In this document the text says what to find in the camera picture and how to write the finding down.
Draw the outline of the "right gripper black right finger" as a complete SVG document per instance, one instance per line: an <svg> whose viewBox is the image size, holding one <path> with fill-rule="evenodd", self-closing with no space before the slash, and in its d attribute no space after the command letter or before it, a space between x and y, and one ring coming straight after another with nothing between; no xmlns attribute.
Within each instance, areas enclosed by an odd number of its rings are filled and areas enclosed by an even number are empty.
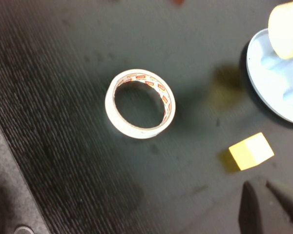
<svg viewBox="0 0 293 234"><path fill-rule="evenodd" d="M293 189L276 180L267 181L267 188L277 198L293 223Z"/></svg>

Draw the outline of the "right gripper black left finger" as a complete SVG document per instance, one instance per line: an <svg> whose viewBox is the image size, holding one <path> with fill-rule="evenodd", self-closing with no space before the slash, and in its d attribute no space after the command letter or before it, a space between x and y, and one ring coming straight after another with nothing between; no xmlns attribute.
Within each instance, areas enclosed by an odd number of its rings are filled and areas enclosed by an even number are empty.
<svg viewBox="0 0 293 234"><path fill-rule="evenodd" d="M267 179L244 182L239 208L242 234L293 234L293 223L267 188Z"/></svg>

